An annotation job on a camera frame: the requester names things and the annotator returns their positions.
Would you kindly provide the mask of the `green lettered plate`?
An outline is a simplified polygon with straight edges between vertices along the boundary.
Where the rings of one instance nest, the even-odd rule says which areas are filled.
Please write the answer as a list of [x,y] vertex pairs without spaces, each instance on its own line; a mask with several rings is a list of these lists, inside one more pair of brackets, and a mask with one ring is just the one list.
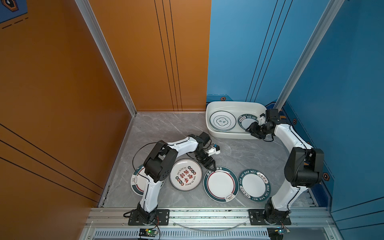
[[271,194],[271,184],[260,171],[246,169],[239,176],[239,187],[242,194],[251,201],[266,201]]
[[255,115],[243,114],[238,118],[238,124],[243,130],[246,130],[253,123],[259,123],[258,117]]

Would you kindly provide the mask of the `red character plate front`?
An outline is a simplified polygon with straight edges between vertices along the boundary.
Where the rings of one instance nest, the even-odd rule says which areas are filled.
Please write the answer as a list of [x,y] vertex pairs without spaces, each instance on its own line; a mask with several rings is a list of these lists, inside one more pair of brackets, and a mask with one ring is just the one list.
[[183,159],[173,165],[169,177],[173,187],[179,191],[187,192],[200,184],[203,171],[196,161]]

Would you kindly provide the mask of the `white plastic bin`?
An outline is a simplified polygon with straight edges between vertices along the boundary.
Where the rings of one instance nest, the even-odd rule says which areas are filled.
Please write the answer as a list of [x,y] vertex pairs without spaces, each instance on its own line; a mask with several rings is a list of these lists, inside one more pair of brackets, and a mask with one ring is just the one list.
[[[214,130],[210,123],[210,116],[216,111],[227,111],[233,114],[237,120],[236,126],[228,132],[218,132]],[[243,114],[252,114],[259,118],[263,113],[266,114],[267,108],[259,103],[249,102],[211,102],[206,108],[206,125],[211,136],[215,138],[237,139],[237,140],[254,140],[249,132],[243,130],[238,124],[239,116]]]

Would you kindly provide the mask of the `large green rim plate front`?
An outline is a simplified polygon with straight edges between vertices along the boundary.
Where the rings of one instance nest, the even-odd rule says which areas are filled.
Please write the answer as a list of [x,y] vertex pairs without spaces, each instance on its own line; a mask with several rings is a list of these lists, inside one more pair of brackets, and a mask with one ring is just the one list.
[[203,182],[206,194],[212,200],[220,203],[234,200],[240,189],[235,173],[223,166],[217,166],[214,171],[207,171]]

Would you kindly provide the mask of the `cloud pattern white plate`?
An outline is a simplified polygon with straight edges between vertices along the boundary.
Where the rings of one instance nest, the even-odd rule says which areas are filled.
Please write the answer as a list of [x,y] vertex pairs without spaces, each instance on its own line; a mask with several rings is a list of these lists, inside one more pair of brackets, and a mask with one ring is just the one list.
[[228,132],[236,126],[237,120],[230,112],[216,111],[210,116],[209,123],[218,132]]

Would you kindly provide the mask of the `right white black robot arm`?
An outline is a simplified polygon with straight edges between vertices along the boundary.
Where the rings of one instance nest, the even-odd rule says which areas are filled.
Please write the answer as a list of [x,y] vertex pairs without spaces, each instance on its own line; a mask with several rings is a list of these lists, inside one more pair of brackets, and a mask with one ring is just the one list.
[[260,140],[268,135],[278,137],[290,155],[284,167],[284,183],[268,199],[264,212],[258,217],[267,225],[283,224],[289,219],[294,201],[307,189],[320,183],[324,152],[305,142],[291,125],[281,119],[279,110],[268,109],[262,116],[266,118],[263,124],[252,123],[246,131]]

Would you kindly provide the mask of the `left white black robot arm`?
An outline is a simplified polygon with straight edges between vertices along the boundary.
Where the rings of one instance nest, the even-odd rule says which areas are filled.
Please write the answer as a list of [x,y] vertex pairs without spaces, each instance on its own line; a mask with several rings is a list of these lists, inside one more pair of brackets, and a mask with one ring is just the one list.
[[212,155],[220,153],[220,146],[210,143],[210,136],[203,132],[199,136],[189,135],[185,139],[166,143],[156,142],[144,161],[146,186],[136,213],[145,224],[152,224],[158,209],[158,197],[162,182],[170,175],[176,159],[187,153],[195,154],[198,163],[213,170],[216,162]]

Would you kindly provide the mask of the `green red rim plate front-left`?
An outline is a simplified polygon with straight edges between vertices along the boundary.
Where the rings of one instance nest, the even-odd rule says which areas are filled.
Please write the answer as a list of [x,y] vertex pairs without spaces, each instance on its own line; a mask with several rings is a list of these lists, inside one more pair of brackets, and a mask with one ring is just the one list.
[[139,196],[144,194],[147,178],[144,165],[140,165],[131,176],[131,188],[134,193]]

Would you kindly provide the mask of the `left green circuit board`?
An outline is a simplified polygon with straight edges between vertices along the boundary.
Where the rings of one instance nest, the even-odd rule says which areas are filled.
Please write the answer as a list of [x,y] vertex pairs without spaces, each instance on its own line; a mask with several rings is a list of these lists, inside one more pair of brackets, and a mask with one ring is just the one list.
[[159,231],[155,229],[140,229],[138,238],[139,240],[156,240],[159,239]]

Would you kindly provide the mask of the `right circuit board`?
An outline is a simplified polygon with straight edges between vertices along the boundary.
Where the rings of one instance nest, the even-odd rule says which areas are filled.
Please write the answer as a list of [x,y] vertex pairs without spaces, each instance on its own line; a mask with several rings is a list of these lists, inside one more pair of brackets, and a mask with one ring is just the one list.
[[277,228],[277,229],[272,229],[272,228],[268,228],[268,235],[269,235],[269,238],[271,240],[283,240],[284,239],[284,235],[285,234],[289,234],[291,231],[289,229],[281,229],[281,228]]

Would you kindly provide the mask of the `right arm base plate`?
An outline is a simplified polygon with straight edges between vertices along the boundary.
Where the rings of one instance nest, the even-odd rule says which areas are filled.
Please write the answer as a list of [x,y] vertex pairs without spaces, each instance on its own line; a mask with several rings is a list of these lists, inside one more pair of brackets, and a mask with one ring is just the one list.
[[290,226],[292,224],[289,211],[277,211],[271,210],[266,213],[262,209],[249,209],[249,218],[252,226],[261,226],[261,225],[285,225]]

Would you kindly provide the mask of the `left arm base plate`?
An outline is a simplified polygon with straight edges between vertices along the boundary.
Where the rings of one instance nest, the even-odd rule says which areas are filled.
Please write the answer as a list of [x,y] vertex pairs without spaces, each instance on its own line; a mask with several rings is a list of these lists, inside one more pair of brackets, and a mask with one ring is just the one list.
[[129,226],[167,226],[169,224],[170,210],[157,209],[155,218],[152,221],[145,220],[138,210],[133,210],[130,213],[128,225]]

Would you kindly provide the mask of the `right aluminium corner post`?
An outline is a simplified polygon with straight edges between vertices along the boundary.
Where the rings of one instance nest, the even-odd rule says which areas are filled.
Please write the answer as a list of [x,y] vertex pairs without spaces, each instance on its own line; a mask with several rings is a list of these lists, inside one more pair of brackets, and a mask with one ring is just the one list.
[[344,2],[344,0],[332,0],[328,2],[299,60],[281,91],[274,105],[274,109],[278,109],[279,111],[282,109]]

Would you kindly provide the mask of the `aluminium corner post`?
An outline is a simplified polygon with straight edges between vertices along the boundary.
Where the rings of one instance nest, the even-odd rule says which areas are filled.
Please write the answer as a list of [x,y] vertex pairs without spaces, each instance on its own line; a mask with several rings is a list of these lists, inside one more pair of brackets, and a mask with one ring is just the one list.
[[136,107],[133,103],[131,95],[127,89],[127,86],[124,82],[124,79],[121,75],[121,72],[118,68],[118,65],[113,57],[113,54],[109,48],[107,40],[103,34],[103,31],[98,23],[96,15],[91,7],[89,1],[86,0],[75,0],[80,13],[85,20],[85,23],[101,53],[103,60],[108,67],[111,76],[131,114],[131,116],[135,117],[137,115]]
[[278,109],[279,111],[282,109],[344,2],[344,0],[332,0],[328,2],[299,60],[281,91],[274,105],[274,109]]

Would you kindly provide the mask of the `aluminium front rail frame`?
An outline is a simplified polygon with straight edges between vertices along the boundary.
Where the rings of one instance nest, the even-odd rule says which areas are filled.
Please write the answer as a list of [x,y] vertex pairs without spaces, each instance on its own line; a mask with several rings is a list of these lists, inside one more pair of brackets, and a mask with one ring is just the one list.
[[139,240],[140,229],[159,231],[156,240],[270,240],[268,228],[289,229],[284,240],[341,240],[326,208],[294,208],[292,224],[252,226],[249,208],[166,208],[167,226],[129,226],[129,208],[91,209],[81,232],[81,240]]

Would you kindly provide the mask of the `left aluminium corner post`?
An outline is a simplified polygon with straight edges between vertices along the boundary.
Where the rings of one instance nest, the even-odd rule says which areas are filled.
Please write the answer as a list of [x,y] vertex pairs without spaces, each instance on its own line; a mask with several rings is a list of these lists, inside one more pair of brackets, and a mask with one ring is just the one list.
[[137,115],[136,107],[133,103],[131,95],[127,89],[127,86],[124,82],[124,79],[121,75],[121,72],[118,68],[118,65],[113,57],[113,54],[109,48],[107,40],[103,34],[103,31],[98,23],[96,15],[91,7],[89,1],[86,0],[75,0],[80,13],[85,20],[85,23],[101,53],[103,60],[108,67],[111,76],[131,114],[131,116],[135,117]]

